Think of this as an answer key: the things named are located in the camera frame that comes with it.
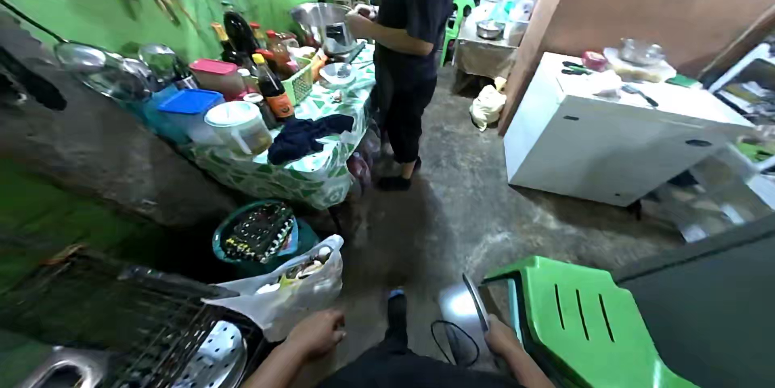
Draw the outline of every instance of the hand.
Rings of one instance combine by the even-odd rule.
[[[356,9],[347,13],[344,17],[347,29],[356,38],[371,38],[371,30],[374,27],[374,23],[361,16]]]
[[[360,14],[363,17],[366,17],[371,21],[373,21],[377,17],[377,9],[371,5],[359,3],[358,5],[355,6],[355,8],[353,8],[353,10],[356,13]]]
[[[338,330],[344,326],[344,314],[339,310],[321,310],[300,321],[288,334],[285,345],[313,358],[333,349],[345,337]]]
[[[500,356],[506,356],[514,351],[522,350],[522,344],[519,343],[514,329],[510,328],[498,319],[494,314],[490,314],[490,330],[484,334],[484,340],[490,346],[490,350]]]

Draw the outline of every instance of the cable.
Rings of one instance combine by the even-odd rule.
[[[457,324],[455,324],[455,323],[452,323],[451,321],[446,321],[446,320],[436,320],[436,321],[434,321],[433,323],[431,323],[431,336],[433,337],[433,342],[434,342],[434,343],[436,343],[436,347],[438,347],[438,348],[439,348],[439,350],[441,351],[441,354],[443,354],[443,355],[444,355],[444,358],[446,359],[446,361],[447,361],[448,363],[450,363],[450,364],[453,364],[453,363],[452,363],[452,360],[450,359],[450,357],[446,355],[446,353],[444,352],[444,349],[443,349],[443,348],[441,347],[441,345],[439,344],[439,341],[438,341],[438,340],[436,340],[436,334],[435,334],[435,333],[433,333],[433,326],[434,326],[436,323],[440,323],[440,324],[449,324],[450,326],[454,326],[454,327],[456,327],[458,331],[461,331],[461,332],[462,332],[464,335],[466,335],[466,336],[468,337],[468,339],[470,339],[470,340],[471,340],[471,342],[473,343],[473,346],[474,346],[474,347],[477,349],[477,355],[473,357],[473,360],[472,360],[470,363],[468,363],[468,364],[465,364],[465,365],[460,365],[460,366],[462,366],[462,367],[466,367],[466,368],[467,368],[467,367],[470,367],[471,365],[473,365],[474,363],[476,363],[476,362],[477,362],[477,360],[479,359],[479,344],[477,344],[477,342],[475,342],[475,341],[473,340],[473,338],[471,338],[471,336],[468,334],[468,332],[464,331],[464,330],[463,330],[463,329],[462,329],[460,326],[458,326],[458,325],[457,325]]]
[[[24,19],[30,25],[35,26],[36,28],[44,31],[46,34],[49,34],[50,36],[53,36],[54,40],[58,41],[59,43],[66,43],[64,38],[56,35],[55,33],[53,33],[53,31],[47,29],[45,26],[41,25],[40,23],[37,23],[35,20],[31,19],[26,14],[19,11],[16,7],[8,3],[8,1],[0,0],[0,4],[2,4],[5,8],[10,9],[16,16],[19,16],[21,19]]]

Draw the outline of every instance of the green patterned tablecloth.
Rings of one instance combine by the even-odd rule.
[[[332,100],[333,90],[315,84],[312,93],[294,108],[300,119],[316,120],[332,114],[352,115],[355,119],[352,132],[319,139],[322,151],[281,166],[271,165],[266,151],[247,156],[223,146],[190,146],[189,156],[220,183],[259,199],[298,200],[321,210],[342,203],[352,184],[347,158],[368,126],[366,103],[374,85],[374,66],[368,61],[373,59],[373,52],[374,46],[367,44],[354,61],[353,68],[359,69],[358,78],[342,90],[341,103]],[[280,129],[271,131],[273,138]]]

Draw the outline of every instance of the green plastic chair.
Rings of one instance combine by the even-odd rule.
[[[662,362],[633,295],[610,273],[533,256],[484,282],[517,275],[529,334],[564,378],[592,388],[696,387]],[[517,308],[510,306],[514,320]]]
[[[460,33],[460,23],[463,22],[466,7],[473,9],[477,5],[473,0],[452,0],[452,3],[455,4],[457,15],[455,16],[455,23],[452,24],[452,27],[447,26],[445,28],[446,32],[444,33],[444,45],[441,49],[441,61],[439,61],[439,67],[444,67],[446,48],[450,45],[450,40],[455,40]]]

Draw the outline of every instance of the white bag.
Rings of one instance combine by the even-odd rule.
[[[277,267],[272,273],[252,278],[238,279],[218,285],[237,291],[238,297],[218,300],[204,300],[206,304],[218,305],[245,314],[256,323],[266,340],[278,342],[308,314],[325,309],[334,302],[342,290],[342,248],[344,240],[332,235],[305,254],[299,255]],[[281,287],[265,294],[256,294],[266,284],[277,280],[291,267],[315,257],[324,246],[331,248],[331,255],[322,268],[312,275],[298,280],[283,279]]]
[[[495,86],[486,86],[482,88],[473,102],[469,112],[473,119],[473,124],[477,125],[479,131],[484,132],[487,125],[498,120],[503,106],[506,104],[506,96],[499,93],[506,80],[498,76],[495,79]]]

